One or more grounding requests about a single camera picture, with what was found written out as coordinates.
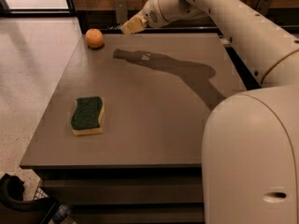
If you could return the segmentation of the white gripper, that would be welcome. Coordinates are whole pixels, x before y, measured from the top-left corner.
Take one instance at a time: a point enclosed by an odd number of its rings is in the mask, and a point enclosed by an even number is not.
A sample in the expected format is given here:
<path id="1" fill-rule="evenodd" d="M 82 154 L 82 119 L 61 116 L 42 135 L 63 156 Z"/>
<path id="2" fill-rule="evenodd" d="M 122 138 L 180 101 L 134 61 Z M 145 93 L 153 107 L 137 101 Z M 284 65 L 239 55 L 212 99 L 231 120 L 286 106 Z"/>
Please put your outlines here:
<path id="1" fill-rule="evenodd" d="M 135 14 L 129 21 L 121 26 L 124 35 L 142 32 L 147 25 L 151 28 L 165 26 L 165 20 L 159 8 L 159 0 L 148 0 L 142 8 L 142 15 Z"/>

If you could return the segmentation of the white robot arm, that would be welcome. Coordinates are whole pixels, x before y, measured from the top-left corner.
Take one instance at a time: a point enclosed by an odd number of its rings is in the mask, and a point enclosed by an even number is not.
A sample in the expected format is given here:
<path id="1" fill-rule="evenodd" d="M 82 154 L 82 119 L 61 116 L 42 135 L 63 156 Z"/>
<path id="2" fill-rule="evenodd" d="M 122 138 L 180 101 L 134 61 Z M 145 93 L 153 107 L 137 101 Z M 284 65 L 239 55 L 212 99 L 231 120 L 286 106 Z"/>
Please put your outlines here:
<path id="1" fill-rule="evenodd" d="M 207 14 L 258 82 L 212 111 L 202 141 L 206 224 L 299 224 L 299 42 L 239 0 L 149 0 L 121 31 Z"/>

